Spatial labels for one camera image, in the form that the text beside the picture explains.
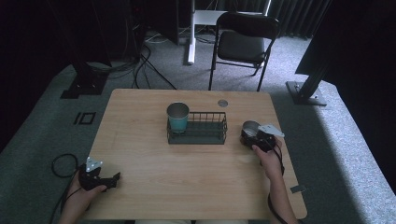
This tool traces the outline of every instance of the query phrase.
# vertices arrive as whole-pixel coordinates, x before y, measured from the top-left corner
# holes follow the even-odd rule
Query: chair backrest
[[[279,21],[263,15],[225,12],[217,20],[219,29],[234,30],[241,35],[276,39],[280,32]]]

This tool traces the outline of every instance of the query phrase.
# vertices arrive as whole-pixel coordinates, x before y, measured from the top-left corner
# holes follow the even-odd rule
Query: tabletop
[[[224,145],[168,144],[166,107],[173,102],[190,111],[225,112]],[[268,219],[269,180],[254,152],[239,141],[246,120],[281,130],[265,92],[114,90],[90,156],[103,161],[102,178],[120,172],[121,179],[92,202],[84,218]],[[279,140],[289,189],[298,182]],[[289,198],[297,218],[305,217],[301,192],[289,190]]]

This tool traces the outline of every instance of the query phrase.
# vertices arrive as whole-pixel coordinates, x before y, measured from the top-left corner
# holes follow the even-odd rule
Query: chair
[[[209,90],[212,89],[216,63],[224,63],[255,68],[253,76],[262,66],[262,76],[257,88],[257,91],[260,91],[271,47],[279,31],[279,22],[274,18],[238,12],[223,13],[216,22],[216,39],[210,69]],[[270,40],[267,47],[264,46],[264,39]]]

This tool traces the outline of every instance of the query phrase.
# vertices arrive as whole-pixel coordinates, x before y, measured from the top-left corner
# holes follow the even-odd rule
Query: wire basket
[[[169,144],[222,145],[227,133],[225,112],[190,112],[184,133],[172,130],[167,122]]]

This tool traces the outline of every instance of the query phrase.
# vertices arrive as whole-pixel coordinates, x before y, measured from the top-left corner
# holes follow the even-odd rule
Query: teal cup
[[[187,120],[189,118],[190,109],[181,102],[174,102],[166,109],[169,124],[173,133],[186,132]]]

